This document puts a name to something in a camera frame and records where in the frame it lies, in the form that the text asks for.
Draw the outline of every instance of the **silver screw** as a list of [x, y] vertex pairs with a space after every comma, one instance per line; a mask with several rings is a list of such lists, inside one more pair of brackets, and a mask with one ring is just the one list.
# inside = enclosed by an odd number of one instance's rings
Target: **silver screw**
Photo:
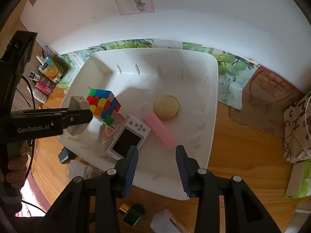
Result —
[[207, 173], [207, 170], [206, 170], [205, 168], [199, 168], [199, 169], [197, 170], [197, 172], [198, 172], [199, 174], [206, 174], [206, 173]]
[[242, 180], [242, 178], [241, 178], [240, 176], [238, 176], [238, 175], [234, 175], [234, 176], [233, 176], [233, 180], [234, 180], [235, 182], [240, 182], [240, 181]]
[[81, 177], [74, 177], [73, 179], [74, 183], [80, 183], [82, 181]]
[[115, 170], [115, 169], [109, 169], [108, 171], [107, 171], [107, 173], [109, 174], [109, 175], [114, 175], [115, 173], [117, 172], [117, 170]]

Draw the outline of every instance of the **rubik's cube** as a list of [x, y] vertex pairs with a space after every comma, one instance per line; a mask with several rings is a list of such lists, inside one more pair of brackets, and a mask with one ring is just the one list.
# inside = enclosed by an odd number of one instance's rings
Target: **rubik's cube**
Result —
[[120, 103], [111, 91], [102, 89], [91, 89], [86, 98], [90, 103], [93, 116], [111, 125], [115, 120], [115, 115], [121, 108]]

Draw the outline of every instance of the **pink eraser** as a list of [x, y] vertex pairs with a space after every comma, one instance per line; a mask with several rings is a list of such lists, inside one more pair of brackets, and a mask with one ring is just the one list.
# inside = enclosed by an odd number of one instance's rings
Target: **pink eraser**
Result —
[[153, 112], [144, 116], [146, 123], [152, 128], [156, 135], [161, 139], [168, 149], [175, 149], [178, 143], [171, 132], [164, 126], [159, 118]]

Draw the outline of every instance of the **printed fabric bag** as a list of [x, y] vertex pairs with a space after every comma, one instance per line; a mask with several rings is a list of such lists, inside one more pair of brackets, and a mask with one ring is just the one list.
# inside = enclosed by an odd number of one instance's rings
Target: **printed fabric bag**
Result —
[[284, 111], [284, 158], [290, 163], [311, 160], [311, 92]]

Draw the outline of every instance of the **human hand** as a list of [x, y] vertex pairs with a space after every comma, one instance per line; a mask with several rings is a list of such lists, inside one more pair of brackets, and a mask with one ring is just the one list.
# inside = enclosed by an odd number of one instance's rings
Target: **human hand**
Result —
[[[14, 188], [22, 188], [25, 184], [25, 176], [27, 172], [27, 160], [30, 148], [28, 146], [28, 143], [25, 141], [20, 150], [20, 155], [12, 158], [9, 163], [7, 164], [9, 170], [12, 172], [9, 172], [5, 179], [7, 182], [11, 183], [12, 187]], [[4, 182], [4, 175], [0, 172], [0, 182]]]

